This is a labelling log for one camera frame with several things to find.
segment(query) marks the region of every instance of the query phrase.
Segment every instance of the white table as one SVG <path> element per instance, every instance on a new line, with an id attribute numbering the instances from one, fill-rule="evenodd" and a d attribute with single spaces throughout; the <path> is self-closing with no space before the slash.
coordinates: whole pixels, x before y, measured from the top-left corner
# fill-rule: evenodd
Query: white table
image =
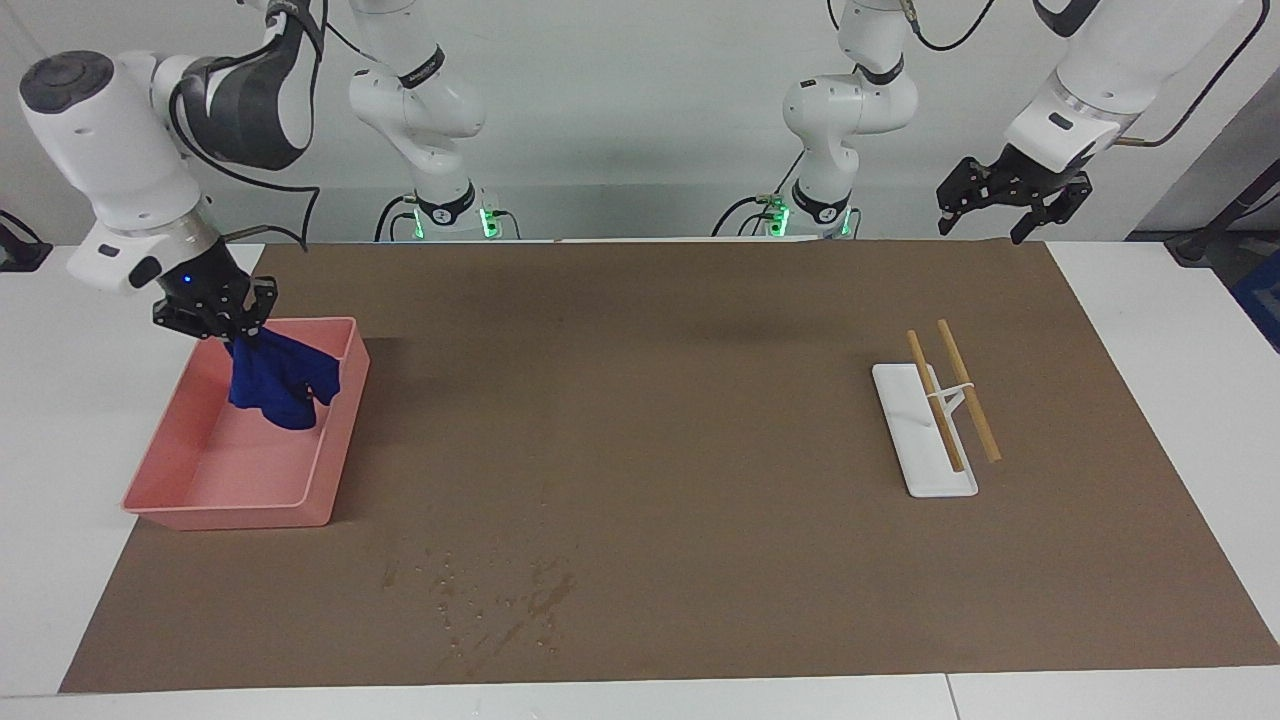
<path id="1" fill-rule="evenodd" d="M 1158 245 L 1051 250 L 1280 634 L 1280 356 L 1208 270 Z M 236 251 L 248 266 L 261 249 Z M 116 503 L 192 345 L 151 327 L 154 293 L 77 284 L 68 252 L 0 277 L 0 719 L 1280 717 L 1280 666 L 54 697 L 133 524 Z"/>

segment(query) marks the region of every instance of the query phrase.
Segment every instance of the white plastic base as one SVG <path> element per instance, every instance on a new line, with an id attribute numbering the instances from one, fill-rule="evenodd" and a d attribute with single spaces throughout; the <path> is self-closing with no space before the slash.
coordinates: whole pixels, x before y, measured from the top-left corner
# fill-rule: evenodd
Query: white plastic base
<path id="1" fill-rule="evenodd" d="M 938 377 L 929 366 L 933 384 Z M 942 437 L 933 423 L 929 401 L 920 384 L 920 374 L 911 364 L 876 365 L 872 368 L 876 391 L 884 407 L 888 432 L 893 436 L 899 464 L 902 465 L 902 478 L 911 497 L 970 497 L 978 495 L 978 480 L 973 477 L 969 456 L 965 455 L 960 434 L 951 421 L 951 411 L 959 405 L 947 404 L 947 428 L 960 450 L 964 471 L 956 473 L 947 460 Z"/>

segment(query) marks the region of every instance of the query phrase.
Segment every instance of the brown mat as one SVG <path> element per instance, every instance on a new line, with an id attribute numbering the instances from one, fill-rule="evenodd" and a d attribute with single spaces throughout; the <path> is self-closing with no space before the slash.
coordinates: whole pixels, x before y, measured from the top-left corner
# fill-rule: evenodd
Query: brown mat
<path id="1" fill-rule="evenodd" d="M 275 246 L 260 272 L 278 315 L 370 338 L 334 523 L 140 523 L 64 692 L 1280 662 L 1043 247 Z M 915 327 L 948 380 L 942 316 L 1007 460 L 913 500 L 870 366 Z"/>

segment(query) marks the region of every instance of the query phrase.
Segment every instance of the pink bin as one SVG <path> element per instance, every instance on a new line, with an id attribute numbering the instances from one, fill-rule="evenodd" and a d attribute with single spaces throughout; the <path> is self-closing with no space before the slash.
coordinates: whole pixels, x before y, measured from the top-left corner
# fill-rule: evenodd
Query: pink bin
<path id="1" fill-rule="evenodd" d="M 120 503 L 175 530 L 311 528 L 333 514 L 369 351 L 353 318 L 268 320 L 266 327 L 338 359 L 342 392 L 316 404 L 316 427 L 285 430 L 227 401 L 232 361 L 201 341 Z"/>

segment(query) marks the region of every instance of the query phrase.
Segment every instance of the wooden rod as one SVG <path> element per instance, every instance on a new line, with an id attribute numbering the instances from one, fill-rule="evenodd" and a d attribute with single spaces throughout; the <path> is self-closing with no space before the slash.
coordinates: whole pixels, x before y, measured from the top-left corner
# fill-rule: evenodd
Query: wooden rod
<path id="1" fill-rule="evenodd" d="M 947 355 L 951 356 L 951 368 L 955 369 L 956 379 L 961 383 L 972 383 L 973 378 L 969 377 L 969 369 L 965 368 L 964 357 L 960 356 L 960 347 L 956 346 L 956 338 L 951 334 L 951 325 L 946 320 L 938 320 L 938 332 L 942 333 L 942 342 L 947 346 Z M 991 432 L 991 423 L 987 421 L 987 414 L 978 400 L 978 391 L 973 386 L 965 387 L 964 400 L 969 407 L 969 416 L 973 418 L 973 424 L 978 429 L 982 448 L 987 452 L 987 461 L 1000 462 L 1004 456 L 1000 454 L 996 436 Z"/>
<path id="2" fill-rule="evenodd" d="M 920 384 L 924 386 L 924 392 L 928 395 L 929 410 L 933 413 L 933 424 L 938 427 L 938 434 L 942 436 L 942 446 L 947 448 L 951 470 L 963 473 L 964 460 L 960 459 L 960 448 L 956 447 L 956 438 L 951 434 L 951 427 L 947 425 L 947 413 L 942 409 L 942 400 L 937 396 L 938 386 L 933 382 L 933 375 L 929 374 L 929 366 L 924 361 L 924 348 L 920 347 L 920 338 L 915 334 L 915 331 L 906 331 L 906 342 L 911 345 L 915 372 L 920 374 Z"/>

